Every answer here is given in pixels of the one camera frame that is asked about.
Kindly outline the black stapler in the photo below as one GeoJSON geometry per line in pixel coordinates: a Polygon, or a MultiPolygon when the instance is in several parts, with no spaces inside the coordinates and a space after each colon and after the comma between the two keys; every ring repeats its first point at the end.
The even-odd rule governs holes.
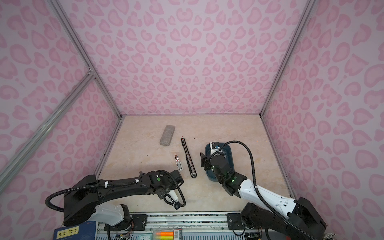
{"type": "Polygon", "coordinates": [[[185,155],[186,155],[186,161],[187,161],[187,165],[188,165],[188,168],[189,168],[190,175],[191,175],[192,178],[196,178],[197,177],[197,171],[196,171],[194,163],[192,161],[192,157],[190,155],[190,152],[189,152],[189,149],[188,149],[188,146],[187,146],[187,143],[186,143],[186,139],[185,138],[181,138],[181,143],[182,143],[182,147],[184,149],[185,155]]]}

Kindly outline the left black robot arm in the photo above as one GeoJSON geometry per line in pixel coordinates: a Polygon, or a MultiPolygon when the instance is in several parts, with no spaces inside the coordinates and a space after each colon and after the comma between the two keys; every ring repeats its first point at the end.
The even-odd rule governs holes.
{"type": "Polygon", "coordinates": [[[86,221],[117,226],[129,224],[132,218],[126,205],[110,205],[110,201],[130,196],[156,195],[178,210],[186,206],[181,191],[183,182],[177,170],[170,173],[165,170],[141,172],[138,177],[120,180],[98,180],[95,175],[88,175],[72,188],[49,195],[45,204],[64,214],[63,224],[66,227],[86,221]]]}

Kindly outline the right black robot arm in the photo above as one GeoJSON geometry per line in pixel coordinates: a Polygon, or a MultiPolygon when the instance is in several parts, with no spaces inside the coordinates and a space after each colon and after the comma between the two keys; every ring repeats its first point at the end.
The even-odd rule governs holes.
{"type": "Polygon", "coordinates": [[[321,240],[327,225],[312,203],[300,197],[295,200],[278,195],[234,171],[225,157],[216,152],[201,155],[201,167],[213,171],[230,196],[247,200],[241,212],[241,223],[247,229],[272,229],[292,240],[321,240]]]}

